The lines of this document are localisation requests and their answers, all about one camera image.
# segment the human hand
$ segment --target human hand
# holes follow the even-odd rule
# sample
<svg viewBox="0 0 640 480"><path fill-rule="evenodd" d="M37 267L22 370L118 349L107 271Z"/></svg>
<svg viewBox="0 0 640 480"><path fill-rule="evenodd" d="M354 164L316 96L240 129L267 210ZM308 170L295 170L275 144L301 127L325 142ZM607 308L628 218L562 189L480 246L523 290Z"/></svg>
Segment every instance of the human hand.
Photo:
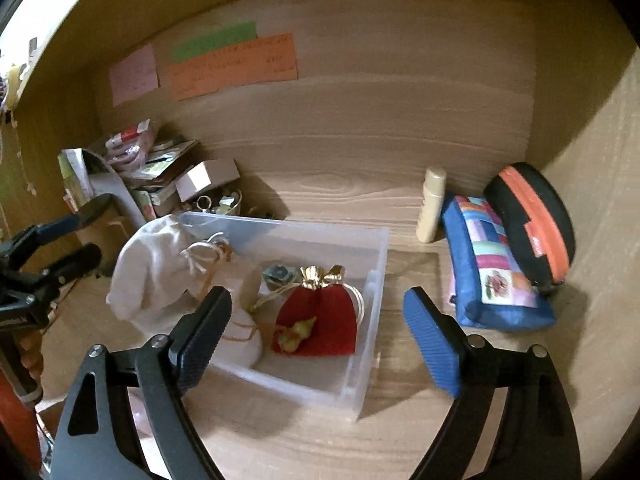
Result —
<svg viewBox="0 0 640 480"><path fill-rule="evenodd" d="M27 368L31 377L36 381L40 379L44 368L42 348L42 334L39 330L27 332L16 338L22 354L22 366Z"/></svg>

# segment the blue pencil case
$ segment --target blue pencil case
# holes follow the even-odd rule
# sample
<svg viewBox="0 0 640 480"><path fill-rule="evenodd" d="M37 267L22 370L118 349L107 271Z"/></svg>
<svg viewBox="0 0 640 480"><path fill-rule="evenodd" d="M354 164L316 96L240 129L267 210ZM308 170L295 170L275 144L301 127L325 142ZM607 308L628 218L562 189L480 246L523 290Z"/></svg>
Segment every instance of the blue pencil case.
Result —
<svg viewBox="0 0 640 480"><path fill-rule="evenodd" d="M502 222L484 198L448 194L442 222L453 266L452 303L461 326L517 332L556 322L549 302L520 270Z"/></svg>

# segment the red velvet pouch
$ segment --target red velvet pouch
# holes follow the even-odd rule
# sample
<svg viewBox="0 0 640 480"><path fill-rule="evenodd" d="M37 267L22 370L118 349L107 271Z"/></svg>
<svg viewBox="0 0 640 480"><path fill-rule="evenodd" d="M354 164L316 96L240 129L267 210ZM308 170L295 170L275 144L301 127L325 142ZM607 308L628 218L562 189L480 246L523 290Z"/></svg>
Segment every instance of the red velvet pouch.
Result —
<svg viewBox="0 0 640 480"><path fill-rule="evenodd" d="M302 271L302 284L295 288L278 313L271 349L279 354L307 357L355 354L358 321L353 300L342 284L344 269L334 266L325 273L321 267L309 267ZM295 323L314 317L316 322L309 338L302 340L291 354L282 351L278 336Z"/></svg>

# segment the key ring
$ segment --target key ring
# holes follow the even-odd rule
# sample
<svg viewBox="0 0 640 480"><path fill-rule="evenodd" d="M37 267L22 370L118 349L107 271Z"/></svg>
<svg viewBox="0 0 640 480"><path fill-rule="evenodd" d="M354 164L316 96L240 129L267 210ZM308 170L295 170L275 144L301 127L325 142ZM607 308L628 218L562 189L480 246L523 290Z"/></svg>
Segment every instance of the key ring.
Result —
<svg viewBox="0 0 640 480"><path fill-rule="evenodd" d="M200 205L200 201L204 199L204 202L207 203L207 206L203 207ZM196 207L200 210L200 212L202 213L211 213L211 208L213 206L213 201L211 200L211 197L207 196L207 195L200 195L198 197L198 199L196 200Z"/></svg>

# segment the beige bottle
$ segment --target beige bottle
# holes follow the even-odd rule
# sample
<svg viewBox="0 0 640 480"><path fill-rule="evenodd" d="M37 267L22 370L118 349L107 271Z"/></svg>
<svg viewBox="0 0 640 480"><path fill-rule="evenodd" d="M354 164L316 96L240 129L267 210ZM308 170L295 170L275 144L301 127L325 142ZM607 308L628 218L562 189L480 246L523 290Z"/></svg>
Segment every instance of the beige bottle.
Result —
<svg viewBox="0 0 640 480"><path fill-rule="evenodd" d="M422 186L422 209L418 218L415 234L418 240L424 243L431 242L438 228L442 200L444 198L444 185L447 180L447 172L438 166L427 168Z"/></svg>

